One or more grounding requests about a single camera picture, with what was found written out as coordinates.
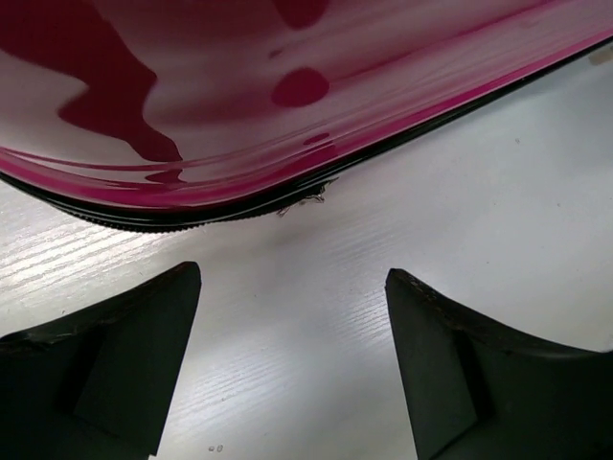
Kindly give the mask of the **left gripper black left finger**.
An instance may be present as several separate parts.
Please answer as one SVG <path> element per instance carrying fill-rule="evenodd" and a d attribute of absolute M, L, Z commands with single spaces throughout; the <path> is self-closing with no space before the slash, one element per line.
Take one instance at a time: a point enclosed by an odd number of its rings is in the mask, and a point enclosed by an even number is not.
<path fill-rule="evenodd" d="M 199 294 L 199 266 L 184 262 L 95 305 L 2 336 L 2 458 L 156 455 Z"/>

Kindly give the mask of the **pink hard-shell suitcase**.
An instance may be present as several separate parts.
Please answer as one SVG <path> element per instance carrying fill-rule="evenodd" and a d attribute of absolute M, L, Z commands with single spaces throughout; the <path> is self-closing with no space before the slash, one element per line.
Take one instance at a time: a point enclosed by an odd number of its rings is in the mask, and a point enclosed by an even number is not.
<path fill-rule="evenodd" d="M 260 216 L 611 40 L 608 1 L 5 1 L 1 179 L 142 233 Z"/>

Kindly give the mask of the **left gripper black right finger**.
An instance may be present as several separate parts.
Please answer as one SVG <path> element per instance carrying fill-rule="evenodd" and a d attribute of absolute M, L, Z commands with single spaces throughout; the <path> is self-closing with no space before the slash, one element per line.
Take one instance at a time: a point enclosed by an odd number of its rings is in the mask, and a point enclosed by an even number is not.
<path fill-rule="evenodd" d="M 608 459 L 612 355 L 520 332 L 408 272 L 386 298 L 420 459 Z"/>

